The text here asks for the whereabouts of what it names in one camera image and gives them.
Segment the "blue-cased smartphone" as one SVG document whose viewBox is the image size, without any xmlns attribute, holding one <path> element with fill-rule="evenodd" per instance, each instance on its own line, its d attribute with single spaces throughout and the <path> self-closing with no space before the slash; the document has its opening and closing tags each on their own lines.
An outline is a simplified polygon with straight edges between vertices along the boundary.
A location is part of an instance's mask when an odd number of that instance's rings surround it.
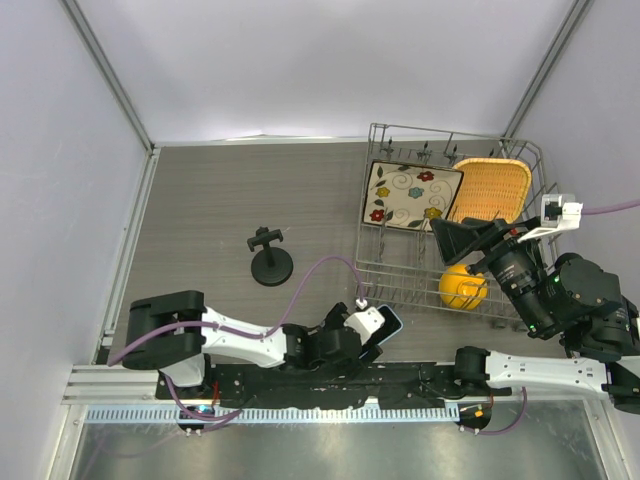
<svg viewBox="0 0 640 480">
<path fill-rule="evenodd" d="M 403 328 L 401 319 L 391 307 L 381 305 L 376 308 L 383 315 L 385 323 L 382 329 L 362 346 L 360 359 L 365 363 L 376 360 L 383 353 L 382 344 L 398 334 Z"/>
</svg>

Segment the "black phone stand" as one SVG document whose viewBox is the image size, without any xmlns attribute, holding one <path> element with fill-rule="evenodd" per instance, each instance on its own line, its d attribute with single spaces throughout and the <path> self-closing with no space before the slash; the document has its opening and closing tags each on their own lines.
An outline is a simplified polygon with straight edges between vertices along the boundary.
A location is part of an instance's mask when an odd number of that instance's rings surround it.
<svg viewBox="0 0 640 480">
<path fill-rule="evenodd" d="M 274 241 L 282 242 L 279 229 L 259 227 L 254 236 L 247 240 L 249 251 L 254 253 L 250 270 L 253 279 L 262 286 L 276 287 L 284 284 L 292 275 L 294 263 L 284 249 L 272 246 Z"/>
</svg>

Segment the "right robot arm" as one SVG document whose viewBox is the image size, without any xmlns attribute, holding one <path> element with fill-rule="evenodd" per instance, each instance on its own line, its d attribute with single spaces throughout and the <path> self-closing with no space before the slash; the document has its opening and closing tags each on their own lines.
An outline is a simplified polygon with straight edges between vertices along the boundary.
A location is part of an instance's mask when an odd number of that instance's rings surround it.
<svg viewBox="0 0 640 480">
<path fill-rule="evenodd" d="M 491 389 L 558 388 L 609 399 L 623 412 L 639 411 L 638 309 L 621 292 L 618 276 L 576 253 L 561 255 L 552 271 L 542 259 L 540 237 L 549 227 L 533 217 L 507 223 L 436 218 L 431 230 L 445 265 L 473 252 L 482 258 L 471 275 L 488 272 L 510 301 L 529 337 L 559 339 L 566 356 L 525 358 L 463 348 L 451 380 L 465 395 Z"/>
</svg>

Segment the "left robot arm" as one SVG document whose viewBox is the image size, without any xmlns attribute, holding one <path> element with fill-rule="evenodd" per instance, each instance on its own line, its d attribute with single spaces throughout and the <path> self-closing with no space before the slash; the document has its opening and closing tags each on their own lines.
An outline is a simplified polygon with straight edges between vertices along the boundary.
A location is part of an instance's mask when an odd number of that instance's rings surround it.
<svg viewBox="0 0 640 480">
<path fill-rule="evenodd" d="M 213 385 L 207 355 L 239 359 L 263 369 L 314 371 L 359 361 L 385 319 L 374 307 L 348 312 L 338 303 L 316 327 L 264 327 L 225 316 L 188 290 L 133 302 L 126 346 L 109 361 L 130 370 L 157 370 L 190 398 Z"/>
</svg>

